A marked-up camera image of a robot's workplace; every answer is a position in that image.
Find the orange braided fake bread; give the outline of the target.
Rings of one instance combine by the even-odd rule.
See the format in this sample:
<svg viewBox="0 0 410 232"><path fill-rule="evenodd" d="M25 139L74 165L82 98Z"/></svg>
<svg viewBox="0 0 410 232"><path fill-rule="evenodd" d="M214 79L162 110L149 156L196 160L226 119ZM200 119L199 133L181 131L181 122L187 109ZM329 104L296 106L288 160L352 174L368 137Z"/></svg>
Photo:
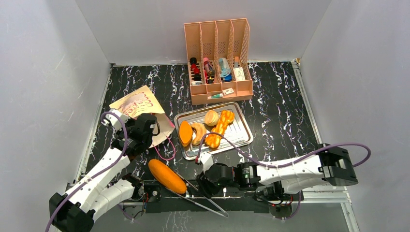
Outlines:
<svg viewBox="0 0 410 232"><path fill-rule="evenodd" d="M222 111L216 126L211 131L224 135L228 128L228 125L233 123L234 118L235 115L233 112L227 110ZM220 145L220 141L221 136L218 136L216 134L208 135L205 139L205 143L210 148L218 148Z"/></svg>

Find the metal tongs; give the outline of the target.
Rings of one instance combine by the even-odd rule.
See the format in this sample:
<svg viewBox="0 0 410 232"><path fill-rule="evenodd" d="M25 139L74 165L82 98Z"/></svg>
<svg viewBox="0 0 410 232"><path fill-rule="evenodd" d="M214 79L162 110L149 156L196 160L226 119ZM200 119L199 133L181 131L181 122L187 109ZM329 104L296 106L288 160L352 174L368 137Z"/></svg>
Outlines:
<svg viewBox="0 0 410 232"><path fill-rule="evenodd" d="M186 185L185 193L177 193L170 189L169 187L165 187L168 191L170 191L175 196L184 199L191 204L200 207L201 209L218 215L220 217L228 218L229 213L223 209L220 205L218 205L213 199L205 197L200 191L199 188L188 179L184 178L182 175L177 174L177 176L184 182Z"/></svg>

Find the silver metal tray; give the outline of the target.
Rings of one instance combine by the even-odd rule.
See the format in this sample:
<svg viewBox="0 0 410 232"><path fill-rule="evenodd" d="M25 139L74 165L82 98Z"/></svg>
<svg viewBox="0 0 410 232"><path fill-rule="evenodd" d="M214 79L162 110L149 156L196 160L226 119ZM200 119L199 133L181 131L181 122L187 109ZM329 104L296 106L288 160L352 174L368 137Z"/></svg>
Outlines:
<svg viewBox="0 0 410 232"><path fill-rule="evenodd" d="M230 111L234 114L233 123L231 123L228 126L224 136L236 147L249 145L253 141L253 134L246 122L246 119L239 107L239 104L236 102L225 102L180 113L174 117L176 131L179 132L179 128L182 121L187 121L189 124L195 122L204 124L204 117L209 110L217 112L219 116L224 110ZM211 127L207 126L206 124L204 124L204 126L207 129L207 131L211 130ZM233 149L233 147L226 140L221 140L220 146L218 148L208 148L208 146L204 144L202 146L201 152L207 152L211 155L215 155L217 153L221 153L231 149ZM195 160L198 154L198 150L198 146L182 146L182 155L186 160Z"/></svg>

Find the long orange fake baguette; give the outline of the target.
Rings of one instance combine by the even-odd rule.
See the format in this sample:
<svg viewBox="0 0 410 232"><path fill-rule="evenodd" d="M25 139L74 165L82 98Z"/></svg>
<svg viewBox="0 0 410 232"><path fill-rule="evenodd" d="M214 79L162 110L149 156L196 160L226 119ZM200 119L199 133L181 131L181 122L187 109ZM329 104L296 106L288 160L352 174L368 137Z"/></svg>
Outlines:
<svg viewBox="0 0 410 232"><path fill-rule="evenodd" d="M151 159L148 162L148 167L155 179L169 190L177 194L184 194L187 191L187 186L182 178L160 160Z"/></svg>

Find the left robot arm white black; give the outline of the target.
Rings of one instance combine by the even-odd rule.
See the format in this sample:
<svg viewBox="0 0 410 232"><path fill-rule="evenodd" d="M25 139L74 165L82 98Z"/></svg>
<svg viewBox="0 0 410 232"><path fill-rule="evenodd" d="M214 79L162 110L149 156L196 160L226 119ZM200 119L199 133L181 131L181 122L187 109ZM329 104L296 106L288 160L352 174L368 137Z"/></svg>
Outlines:
<svg viewBox="0 0 410 232"><path fill-rule="evenodd" d="M50 198L46 231L54 226L60 232L89 232L111 208L125 200L141 201L147 197L141 178L132 174L118 181L113 178L152 145L157 118L143 113L133 119L112 109L102 113L101 123L115 132L111 147L73 187Z"/></svg>

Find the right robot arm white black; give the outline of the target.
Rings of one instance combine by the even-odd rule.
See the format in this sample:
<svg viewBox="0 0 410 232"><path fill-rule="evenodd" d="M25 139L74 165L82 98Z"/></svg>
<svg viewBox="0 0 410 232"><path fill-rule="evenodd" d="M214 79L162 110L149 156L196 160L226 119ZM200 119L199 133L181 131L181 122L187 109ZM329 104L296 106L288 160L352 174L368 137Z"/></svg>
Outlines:
<svg viewBox="0 0 410 232"><path fill-rule="evenodd" d="M358 184L348 151L337 145L320 144L316 151L307 155L273 162L251 161L230 167L215 163L210 155L202 154L197 163L203 170L196 176L196 181L207 198L224 187L251 191L258 186L267 186L276 199L285 200L316 185Z"/></svg>

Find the green tube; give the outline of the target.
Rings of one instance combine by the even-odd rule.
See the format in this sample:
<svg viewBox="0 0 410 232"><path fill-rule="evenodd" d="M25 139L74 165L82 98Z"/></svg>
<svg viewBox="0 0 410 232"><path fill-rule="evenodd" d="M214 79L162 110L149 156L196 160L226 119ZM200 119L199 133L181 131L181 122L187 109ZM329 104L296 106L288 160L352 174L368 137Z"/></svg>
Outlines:
<svg viewBox="0 0 410 232"><path fill-rule="evenodd" d="M208 96L207 98L208 99L218 99L218 98L223 98L223 97L224 97L223 93L218 93L218 94Z"/></svg>

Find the black red item in organizer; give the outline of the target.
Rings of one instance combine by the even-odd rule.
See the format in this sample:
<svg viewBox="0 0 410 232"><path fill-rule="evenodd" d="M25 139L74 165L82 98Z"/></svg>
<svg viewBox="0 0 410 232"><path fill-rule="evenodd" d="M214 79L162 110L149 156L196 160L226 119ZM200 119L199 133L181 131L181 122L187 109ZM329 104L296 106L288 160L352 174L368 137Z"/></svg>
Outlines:
<svg viewBox="0 0 410 232"><path fill-rule="evenodd" d="M190 58L190 71L192 74L193 81L200 81L200 82L202 81L199 62L197 61L197 58L195 57Z"/></svg>

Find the small white packet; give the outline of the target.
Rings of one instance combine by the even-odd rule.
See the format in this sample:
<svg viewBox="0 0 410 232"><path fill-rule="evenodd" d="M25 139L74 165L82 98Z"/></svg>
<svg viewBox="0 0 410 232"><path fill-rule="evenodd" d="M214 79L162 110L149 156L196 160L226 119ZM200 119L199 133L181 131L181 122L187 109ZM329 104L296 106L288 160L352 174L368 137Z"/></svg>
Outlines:
<svg viewBox="0 0 410 232"><path fill-rule="evenodd" d="M227 95L234 94L234 89L233 88L228 88L228 89L224 89L222 92L223 92L224 96L227 96Z"/></svg>

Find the pink bottle in organizer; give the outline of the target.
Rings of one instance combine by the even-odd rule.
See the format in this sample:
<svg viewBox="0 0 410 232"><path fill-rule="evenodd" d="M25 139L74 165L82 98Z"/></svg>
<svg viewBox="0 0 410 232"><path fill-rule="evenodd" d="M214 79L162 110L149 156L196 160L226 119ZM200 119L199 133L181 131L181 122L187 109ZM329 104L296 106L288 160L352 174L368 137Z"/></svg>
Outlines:
<svg viewBox="0 0 410 232"><path fill-rule="evenodd" d="M205 71L205 79L207 84L215 83L215 70L213 69L211 62L208 58L204 58L204 71Z"/></svg>

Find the white box in organizer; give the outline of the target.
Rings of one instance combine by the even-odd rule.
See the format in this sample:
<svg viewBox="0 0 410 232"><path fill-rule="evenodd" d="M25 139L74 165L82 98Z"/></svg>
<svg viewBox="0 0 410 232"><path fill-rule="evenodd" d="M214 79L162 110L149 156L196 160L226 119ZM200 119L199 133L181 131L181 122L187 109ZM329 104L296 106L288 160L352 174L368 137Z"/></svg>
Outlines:
<svg viewBox="0 0 410 232"><path fill-rule="evenodd" d="M233 68L235 80L236 81L245 81L245 73L242 67Z"/></svg>

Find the blue tape dispenser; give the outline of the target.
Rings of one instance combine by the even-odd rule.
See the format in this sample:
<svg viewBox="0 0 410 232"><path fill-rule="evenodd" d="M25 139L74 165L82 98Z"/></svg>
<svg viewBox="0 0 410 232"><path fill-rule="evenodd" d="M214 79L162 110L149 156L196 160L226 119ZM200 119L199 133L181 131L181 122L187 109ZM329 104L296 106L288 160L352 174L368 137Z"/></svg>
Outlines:
<svg viewBox="0 0 410 232"><path fill-rule="evenodd" d="M220 78L222 82L231 82L231 68L229 67L228 60L226 58L219 58Z"/></svg>

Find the orange desk file organizer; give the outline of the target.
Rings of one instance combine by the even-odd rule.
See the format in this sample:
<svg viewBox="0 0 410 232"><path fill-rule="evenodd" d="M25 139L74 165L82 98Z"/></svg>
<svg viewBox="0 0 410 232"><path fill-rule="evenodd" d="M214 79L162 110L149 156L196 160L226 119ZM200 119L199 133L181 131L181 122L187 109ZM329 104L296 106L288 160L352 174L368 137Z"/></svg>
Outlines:
<svg viewBox="0 0 410 232"><path fill-rule="evenodd" d="M250 26L246 18L206 21L184 24L185 42L189 69L189 89L192 105L211 104L226 101L245 101L253 97L253 80L248 67ZM199 62L202 81L193 81L190 58ZM215 70L215 83L207 84L204 58L208 58ZM219 58L226 58L231 68L232 81L222 82ZM245 81L236 81L233 68L242 67ZM234 94L218 99L208 96L233 88Z"/></svg>

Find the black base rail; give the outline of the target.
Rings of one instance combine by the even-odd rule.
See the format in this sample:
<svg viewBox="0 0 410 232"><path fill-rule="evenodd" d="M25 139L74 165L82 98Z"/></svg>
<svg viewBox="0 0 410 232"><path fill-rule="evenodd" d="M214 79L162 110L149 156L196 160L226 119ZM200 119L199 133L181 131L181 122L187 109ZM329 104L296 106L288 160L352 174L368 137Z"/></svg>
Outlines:
<svg viewBox="0 0 410 232"><path fill-rule="evenodd" d="M198 185L196 180L190 180L193 186L188 185L188 194L185 196L189 201L183 199L167 190L158 181L150 180L147 185L153 185L159 191L158 196L153 197L152 191L148 192L147 213L162 213L176 211L205 212L206 209L194 204L197 202L215 211L220 211L211 200L225 211L251 211L254 213L270 213L272 204L255 198L255 191L239 190L232 187L209 187L209 193L205 188Z"/></svg>

